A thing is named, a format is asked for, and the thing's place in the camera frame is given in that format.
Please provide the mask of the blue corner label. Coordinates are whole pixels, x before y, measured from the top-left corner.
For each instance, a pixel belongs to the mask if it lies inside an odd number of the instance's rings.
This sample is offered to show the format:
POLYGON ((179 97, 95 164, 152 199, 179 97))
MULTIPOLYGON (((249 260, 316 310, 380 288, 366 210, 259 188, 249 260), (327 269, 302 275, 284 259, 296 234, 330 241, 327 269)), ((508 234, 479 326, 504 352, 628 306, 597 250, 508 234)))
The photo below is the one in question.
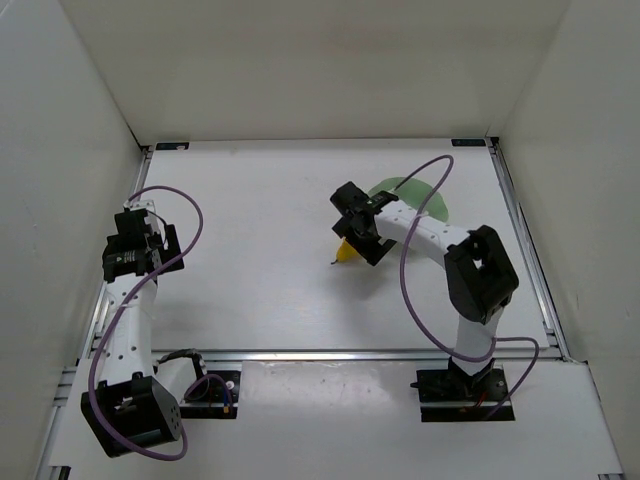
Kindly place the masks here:
POLYGON ((158 142, 155 146, 156 151, 184 151, 188 150, 189 142, 158 142))
POLYGON ((457 148, 479 148, 486 146, 486 142, 482 138, 452 138, 451 144, 457 148))

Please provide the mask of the green glass fruit bowl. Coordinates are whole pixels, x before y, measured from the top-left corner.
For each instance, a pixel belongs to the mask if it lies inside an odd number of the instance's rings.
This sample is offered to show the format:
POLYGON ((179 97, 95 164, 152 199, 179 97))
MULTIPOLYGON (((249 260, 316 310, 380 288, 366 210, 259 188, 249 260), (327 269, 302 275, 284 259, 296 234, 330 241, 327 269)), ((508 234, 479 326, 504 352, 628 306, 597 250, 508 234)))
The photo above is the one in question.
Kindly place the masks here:
MULTIPOLYGON (((378 184, 371 187, 367 194, 374 196, 380 191, 394 193, 400 200, 404 201, 409 207, 417 210, 422 204, 426 196, 432 191, 433 187, 416 178, 409 179, 398 189, 395 187, 402 181, 401 177, 389 177, 378 184)), ((449 220, 449 211, 444 202, 442 195, 436 192, 426 204, 424 214, 428 214, 436 220, 447 222, 449 220)))

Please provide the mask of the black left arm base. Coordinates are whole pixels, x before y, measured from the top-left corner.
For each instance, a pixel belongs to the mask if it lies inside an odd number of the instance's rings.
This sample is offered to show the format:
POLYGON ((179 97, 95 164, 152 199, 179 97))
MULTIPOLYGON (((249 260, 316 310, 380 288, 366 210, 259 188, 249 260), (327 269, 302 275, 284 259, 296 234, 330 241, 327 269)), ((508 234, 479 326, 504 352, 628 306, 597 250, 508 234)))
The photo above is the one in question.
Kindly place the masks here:
POLYGON ((210 370, 199 351, 182 349, 155 360, 154 373, 175 397, 183 419, 237 418, 241 387, 239 370, 210 370))

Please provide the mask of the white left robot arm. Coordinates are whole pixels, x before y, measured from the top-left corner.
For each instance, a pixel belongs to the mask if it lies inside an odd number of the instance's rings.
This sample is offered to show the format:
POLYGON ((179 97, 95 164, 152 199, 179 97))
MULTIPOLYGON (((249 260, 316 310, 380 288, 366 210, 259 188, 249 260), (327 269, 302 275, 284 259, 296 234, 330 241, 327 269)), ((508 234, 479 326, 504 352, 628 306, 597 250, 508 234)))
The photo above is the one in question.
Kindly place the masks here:
POLYGON ((151 355, 157 282, 148 276, 179 255, 174 226, 157 216, 151 200, 131 200, 115 216, 116 233, 102 254, 109 300, 107 329, 95 351, 81 412, 110 458, 129 453, 159 461, 180 454, 156 447, 180 440, 175 396, 157 379, 151 355))

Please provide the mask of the right blue corner label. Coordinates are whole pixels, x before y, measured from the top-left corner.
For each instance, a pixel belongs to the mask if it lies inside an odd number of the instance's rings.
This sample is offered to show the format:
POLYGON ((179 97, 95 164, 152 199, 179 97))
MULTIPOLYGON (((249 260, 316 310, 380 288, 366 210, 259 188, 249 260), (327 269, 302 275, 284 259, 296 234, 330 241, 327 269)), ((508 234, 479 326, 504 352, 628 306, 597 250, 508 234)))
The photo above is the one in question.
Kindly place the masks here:
POLYGON ((451 144, 457 148, 479 148, 486 146, 486 142, 482 138, 452 138, 451 144))

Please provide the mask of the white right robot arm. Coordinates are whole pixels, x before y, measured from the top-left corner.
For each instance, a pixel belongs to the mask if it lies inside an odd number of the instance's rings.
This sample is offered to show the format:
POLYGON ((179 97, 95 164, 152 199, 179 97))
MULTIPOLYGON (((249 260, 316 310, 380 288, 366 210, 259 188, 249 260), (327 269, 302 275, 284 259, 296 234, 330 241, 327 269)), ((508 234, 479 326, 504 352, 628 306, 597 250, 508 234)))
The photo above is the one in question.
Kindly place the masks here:
POLYGON ((340 213, 332 230, 369 265, 377 265, 400 243, 445 272, 449 300, 458 313, 456 344, 442 345, 449 370, 477 382, 493 365, 499 319, 519 286, 519 278, 498 233, 449 225, 410 207, 397 195, 367 195, 348 182, 330 197, 340 213))

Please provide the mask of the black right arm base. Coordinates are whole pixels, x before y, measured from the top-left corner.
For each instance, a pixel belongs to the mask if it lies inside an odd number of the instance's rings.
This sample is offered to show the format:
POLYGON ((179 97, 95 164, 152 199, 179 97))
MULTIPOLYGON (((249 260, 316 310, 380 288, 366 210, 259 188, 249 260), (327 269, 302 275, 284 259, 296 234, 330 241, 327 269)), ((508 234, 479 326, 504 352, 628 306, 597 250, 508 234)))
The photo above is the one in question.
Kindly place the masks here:
POLYGON ((504 401, 508 385, 502 368, 490 367, 473 382, 462 381, 453 368, 416 371, 410 386, 418 392, 423 423, 515 420, 511 401, 504 401))

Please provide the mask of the yellow fake pear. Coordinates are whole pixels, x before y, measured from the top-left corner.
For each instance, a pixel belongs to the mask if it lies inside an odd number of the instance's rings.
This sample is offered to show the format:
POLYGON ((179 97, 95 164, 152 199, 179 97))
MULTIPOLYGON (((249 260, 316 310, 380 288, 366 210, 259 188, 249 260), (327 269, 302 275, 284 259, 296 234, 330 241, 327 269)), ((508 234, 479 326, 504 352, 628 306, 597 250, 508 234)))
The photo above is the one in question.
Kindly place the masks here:
POLYGON ((357 252, 357 250, 346 239, 343 239, 340 246, 338 247, 338 250, 336 251, 335 258, 331 262, 331 264, 334 265, 338 263, 348 263, 351 261, 356 261, 360 258, 361 256, 357 252))

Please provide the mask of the aluminium front frame rail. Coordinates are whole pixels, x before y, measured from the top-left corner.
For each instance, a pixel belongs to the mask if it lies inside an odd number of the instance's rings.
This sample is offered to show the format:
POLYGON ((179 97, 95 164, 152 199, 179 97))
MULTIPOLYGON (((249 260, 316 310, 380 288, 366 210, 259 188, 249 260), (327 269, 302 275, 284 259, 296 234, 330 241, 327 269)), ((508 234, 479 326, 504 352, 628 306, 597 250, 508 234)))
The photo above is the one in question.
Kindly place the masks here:
MULTIPOLYGON (((298 362, 298 361, 436 361, 446 360, 448 354, 436 350, 199 350, 208 362, 298 362)), ((524 348, 500 349, 496 360, 524 361, 532 358, 533 350, 524 348)), ((557 347, 541 349, 538 360, 563 360, 557 347)))

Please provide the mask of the left blue corner label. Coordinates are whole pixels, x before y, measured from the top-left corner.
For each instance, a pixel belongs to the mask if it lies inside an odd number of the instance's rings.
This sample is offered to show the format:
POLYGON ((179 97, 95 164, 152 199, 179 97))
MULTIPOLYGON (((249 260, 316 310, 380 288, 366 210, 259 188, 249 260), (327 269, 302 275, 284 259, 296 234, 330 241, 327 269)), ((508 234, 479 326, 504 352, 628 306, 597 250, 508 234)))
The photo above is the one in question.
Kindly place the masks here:
POLYGON ((155 146, 156 151, 184 151, 188 150, 189 142, 158 142, 155 146))

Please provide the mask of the aluminium side frame rail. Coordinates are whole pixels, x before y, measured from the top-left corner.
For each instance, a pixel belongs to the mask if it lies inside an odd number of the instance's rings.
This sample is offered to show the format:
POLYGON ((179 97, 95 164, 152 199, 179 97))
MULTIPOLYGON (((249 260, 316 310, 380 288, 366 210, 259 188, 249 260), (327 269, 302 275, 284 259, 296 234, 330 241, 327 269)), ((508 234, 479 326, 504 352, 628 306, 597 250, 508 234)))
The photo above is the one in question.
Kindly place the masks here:
POLYGON ((54 394, 49 399, 49 412, 44 437, 39 447, 33 479, 66 479, 69 466, 52 466, 51 455, 68 403, 77 407, 79 401, 71 396, 76 380, 86 386, 86 364, 97 335, 97 328, 105 317, 106 297, 102 270, 102 251, 106 236, 114 226, 113 216, 126 198, 142 187, 155 146, 134 149, 125 163, 111 163, 100 168, 81 184, 83 191, 73 197, 74 204, 60 210, 60 218, 67 223, 64 240, 71 246, 71 256, 65 265, 74 274, 60 297, 67 302, 65 317, 69 320, 59 337, 49 335, 48 346, 61 346, 63 359, 55 368, 54 394))

